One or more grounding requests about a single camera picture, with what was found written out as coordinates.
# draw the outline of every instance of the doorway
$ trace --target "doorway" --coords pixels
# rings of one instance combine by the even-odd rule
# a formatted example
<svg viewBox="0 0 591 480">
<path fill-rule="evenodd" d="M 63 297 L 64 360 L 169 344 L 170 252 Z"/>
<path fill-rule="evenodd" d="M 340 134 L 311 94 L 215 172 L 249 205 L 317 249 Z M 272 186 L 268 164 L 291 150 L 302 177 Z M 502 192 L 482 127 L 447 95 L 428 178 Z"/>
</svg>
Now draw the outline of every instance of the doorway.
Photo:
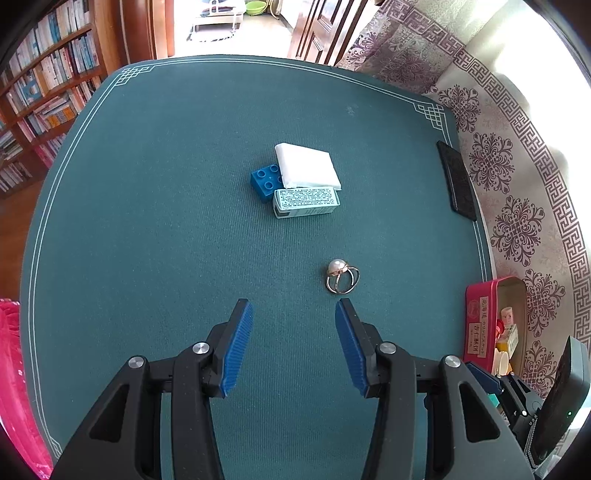
<svg viewBox="0 0 591 480">
<path fill-rule="evenodd" d="M 245 0 L 175 0 L 174 56 L 231 54 L 287 58 L 293 29 L 276 14 L 278 2 L 271 2 L 258 15 L 249 15 L 246 3 Z"/>
</svg>

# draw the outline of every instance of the white napkin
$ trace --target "white napkin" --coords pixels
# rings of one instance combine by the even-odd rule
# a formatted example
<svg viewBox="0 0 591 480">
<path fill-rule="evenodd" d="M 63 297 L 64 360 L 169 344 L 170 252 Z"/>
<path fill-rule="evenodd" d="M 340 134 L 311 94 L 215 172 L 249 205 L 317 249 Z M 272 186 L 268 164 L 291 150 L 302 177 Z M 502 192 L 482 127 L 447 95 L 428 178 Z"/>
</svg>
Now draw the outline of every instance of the white napkin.
<svg viewBox="0 0 591 480">
<path fill-rule="evenodd" d="M 330 154 L 289 143 L 275 146 L 281 181 L 286 189 L 296 187 L 333 187 L 340 190 L 339 178 Z"/>
</svg>

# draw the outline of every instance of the red metal container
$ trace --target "red metal container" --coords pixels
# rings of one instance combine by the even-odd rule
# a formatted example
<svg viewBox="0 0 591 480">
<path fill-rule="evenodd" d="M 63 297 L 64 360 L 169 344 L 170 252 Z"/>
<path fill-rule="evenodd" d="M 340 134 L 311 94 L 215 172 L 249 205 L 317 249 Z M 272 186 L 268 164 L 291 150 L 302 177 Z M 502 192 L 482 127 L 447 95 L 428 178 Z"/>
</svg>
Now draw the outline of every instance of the red metal container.
<svg viewBox="0 0 591 480">
<path fill-rule="evenodd" d="M 519 343 L 511 356 L 511 367 L 521 373 L 524 345 L 526 344 L 526 289 L 518 277 L 496 278 L 470 285 L 466 289 L 466 342 L 464 361 L 472 361 L 488 372 L 492 372 L 495 352 L 496 320 L 501 310 L 513 308 Z"/>
</svg>

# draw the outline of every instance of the bookshelf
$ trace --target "bookshelf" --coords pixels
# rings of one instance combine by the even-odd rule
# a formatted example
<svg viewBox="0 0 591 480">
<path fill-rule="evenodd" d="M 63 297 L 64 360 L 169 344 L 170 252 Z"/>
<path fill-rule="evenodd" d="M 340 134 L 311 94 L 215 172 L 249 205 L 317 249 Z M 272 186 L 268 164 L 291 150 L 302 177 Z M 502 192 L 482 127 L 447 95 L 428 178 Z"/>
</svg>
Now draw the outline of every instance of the bookshelf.
<svg viewBox="0 0 591 480">
<path fill-rule="evenodd" d="M 75 117 L 121 66 L 109 53 L 117 47 L 103 20 L 100 10 L 95 18 L 94 0 L 61 0 L 0 72 L 0 199 L 45 178 Z"/>
</svg>

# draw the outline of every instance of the decorative corner pattern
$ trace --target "decorative corner pattern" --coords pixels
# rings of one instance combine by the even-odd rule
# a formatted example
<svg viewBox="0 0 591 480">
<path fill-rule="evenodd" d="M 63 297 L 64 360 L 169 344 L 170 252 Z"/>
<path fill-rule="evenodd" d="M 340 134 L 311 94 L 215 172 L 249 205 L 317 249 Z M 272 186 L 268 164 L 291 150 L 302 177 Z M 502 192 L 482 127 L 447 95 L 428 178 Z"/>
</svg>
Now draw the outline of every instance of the decorative corner pattern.
<svg viewBox="0 0 591 480">
<path fill-rule="evenodd" d="M 129 80 L 136 78 L 140 73 L 151 72 L 154 67 L 155 65 L 146 65 L 144 67 L 130 67 L 125 69 L 119 74 L 119 77 L 115 81 L 115 86 L 125 85 Z"/>
<path fill-rule="evenodd" d="M 443 130 L 442 116 L 445 116 L 444 109 L 437 103 L 414 103 L 414 110 L 422 113 L 427 120 L 431 121 L 431 125 L 435 130 Z"/>
</svg>

